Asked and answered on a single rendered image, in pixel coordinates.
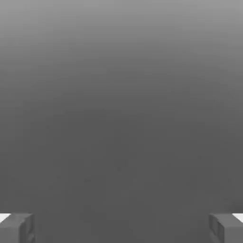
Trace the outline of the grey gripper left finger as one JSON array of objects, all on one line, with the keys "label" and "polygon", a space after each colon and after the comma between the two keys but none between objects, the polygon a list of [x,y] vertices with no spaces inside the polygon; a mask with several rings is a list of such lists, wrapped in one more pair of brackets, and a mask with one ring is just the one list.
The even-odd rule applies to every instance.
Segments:
[{"label": "grey gripper left finger", "polygon": [[0,213],[0,243],[35,243],[32,213]]}]

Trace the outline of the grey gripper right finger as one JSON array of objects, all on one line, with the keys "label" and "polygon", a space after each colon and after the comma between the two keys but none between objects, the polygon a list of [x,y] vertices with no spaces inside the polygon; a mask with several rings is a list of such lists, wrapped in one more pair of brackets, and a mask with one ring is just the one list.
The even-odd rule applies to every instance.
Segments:
[{"label": "grey gripper right finger", "polygon": [[243,243],[243,213],[209,214],[212,243]]}]

